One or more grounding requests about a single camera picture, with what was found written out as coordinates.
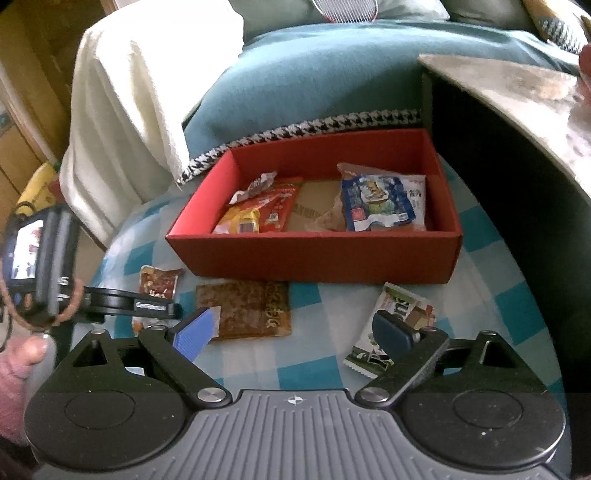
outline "houndstooth trim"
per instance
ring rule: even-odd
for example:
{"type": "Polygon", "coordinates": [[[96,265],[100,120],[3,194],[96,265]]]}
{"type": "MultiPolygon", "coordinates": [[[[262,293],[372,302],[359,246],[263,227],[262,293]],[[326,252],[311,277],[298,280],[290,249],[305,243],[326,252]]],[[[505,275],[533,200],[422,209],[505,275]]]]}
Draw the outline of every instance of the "houndstooth trim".
{"type": "Polygon", "coordinates": [[[554,17],[538,17],[538,24],[548,39],[562,50],[578,55],[587,44],[587,38],[564,20],[554,17]]]}
{"type": "Polygon", "coordinates": [[[189,166],[177,180],[177,184],[179,186],[184,185],[197,175],[201,175],[212,168],[230,148],[285,140],[287,138],[311,137],[312,135],[332,134],[373,127],[418,127],[420,125],[421,113],[419,110],[374,110],[371,112],[328,116],[300,124],[291,124],[273,130],[266,130],[262,133],[243,137],[240,140],[234,140],[219,147],[212,148],[209,152],[192,158],[189,161],[189,166]]]}

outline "blue gripper pad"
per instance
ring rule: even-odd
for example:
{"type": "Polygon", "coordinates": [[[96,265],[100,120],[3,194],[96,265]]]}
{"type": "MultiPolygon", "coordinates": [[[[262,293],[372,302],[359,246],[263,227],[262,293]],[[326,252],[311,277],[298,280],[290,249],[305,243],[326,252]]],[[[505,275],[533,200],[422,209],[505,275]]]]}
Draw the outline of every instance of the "blue gripper pad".
{"type": "Polygon", "coordinates": [[[215,318],[211,310],[207,309],[199,317],[176,333],[173,347],[189,361],[194,361],[197,355],[213,337],[215,318]]]}

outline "yellow object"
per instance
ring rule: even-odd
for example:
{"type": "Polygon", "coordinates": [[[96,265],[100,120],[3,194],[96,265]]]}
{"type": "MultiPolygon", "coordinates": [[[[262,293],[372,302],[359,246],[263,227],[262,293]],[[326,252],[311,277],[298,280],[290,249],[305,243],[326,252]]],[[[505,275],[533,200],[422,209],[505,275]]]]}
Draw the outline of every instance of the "yellow object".
{"type": "Polygon", "coordinates": [[[257,207],[241,210],[240,207],[231,207],[219,221],[213,233],[258,233],[261,212],[257,207]]]}
{"type": "MultiPolygon", "coordinates": [[[[42,210],[56,204],[55,196],[49,191],[47,186],[57,178],[57,172],[49,162],[45,162],[39,167],[26,188],[21,193],[18,203],[30,202],[37,210],[42,210]]],[[[22,207],[19,209],[20,213],[30,215],[30,209],[22,207]]]]}

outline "small display screen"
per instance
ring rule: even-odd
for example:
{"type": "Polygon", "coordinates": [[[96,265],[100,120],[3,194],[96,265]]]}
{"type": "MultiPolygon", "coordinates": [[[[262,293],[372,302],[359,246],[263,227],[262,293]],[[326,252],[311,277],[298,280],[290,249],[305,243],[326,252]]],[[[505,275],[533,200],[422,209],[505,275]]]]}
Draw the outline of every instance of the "small display screen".
{"type": "Polygon", "coordinates": [[[14,260],[10,277],[15,280],[35,278],[37,252],[41,241],[43,220],[29,223],[22,227],[17,234],[17,244],[14,247],[14,260]]]}

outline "checkered tablecloth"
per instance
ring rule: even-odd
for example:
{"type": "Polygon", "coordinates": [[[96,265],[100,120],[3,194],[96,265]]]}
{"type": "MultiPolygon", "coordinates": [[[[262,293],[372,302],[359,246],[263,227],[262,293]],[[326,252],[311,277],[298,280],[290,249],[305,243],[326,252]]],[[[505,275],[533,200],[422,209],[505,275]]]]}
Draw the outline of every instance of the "checkered tablecloth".
{"type": "MultiPolygon", "coordinates": [[[[475,197],[445,167],[464,230],[463,248],[449,283],[406,288],[433,302],[436,325],[452,337],[474,338],[483,329],[499,332],[562,400],[552,341],[521,271],[475,197]]],[[[182,192],[172,187],[132,215],[109,247],[93,284],[137,291],[143,265],[183,267],[164,235],[195,188],[182,192]]],[[[176,295],[185,312],[194,309],[196,285],[210,281],[186,272],[176,295]]],[[[356,391],[368,379],[344,366],[343,358],[380,291],[375,285],[291,283],[291,336],[211,343],[196,364],[234,395],[241,388],[356,391]]],[[[110,318],[106,326],[113,336],[133,335],[129,317],[110,318]]]]}

